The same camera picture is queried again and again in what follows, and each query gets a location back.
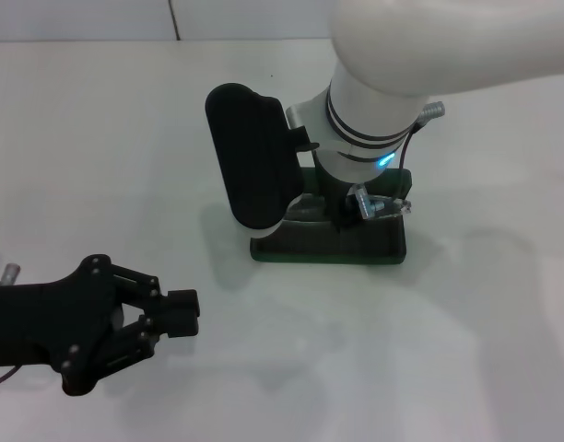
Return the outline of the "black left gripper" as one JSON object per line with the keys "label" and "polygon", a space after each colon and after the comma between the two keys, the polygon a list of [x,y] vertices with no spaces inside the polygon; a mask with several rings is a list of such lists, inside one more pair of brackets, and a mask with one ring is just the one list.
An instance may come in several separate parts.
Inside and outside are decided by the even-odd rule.
{"label": "black left gripper", "polygon": [[[140,317],[110,332],[118,299],[146,314],[190,310],[195,315]],[[62,378],[69,396],[90,393],[93,375],[108,377],[151,358],[162,334],[198,333],[195,289],[164,295],[159,278],[115,264],[107,255],[85,258],[68,276],[51,283],[0,285],[0,367],[46,365]]]}

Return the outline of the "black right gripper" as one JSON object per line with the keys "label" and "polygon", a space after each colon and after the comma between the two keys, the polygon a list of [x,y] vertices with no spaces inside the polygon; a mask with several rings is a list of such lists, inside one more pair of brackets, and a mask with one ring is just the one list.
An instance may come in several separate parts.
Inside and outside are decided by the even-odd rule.
{"label": "black right gripper", "polygon": [[336,230],[353,227],[361,222],[361,213],[351,185],[337,180],[322,168],[318,169],[319,194],[324,198],[325,215]]}

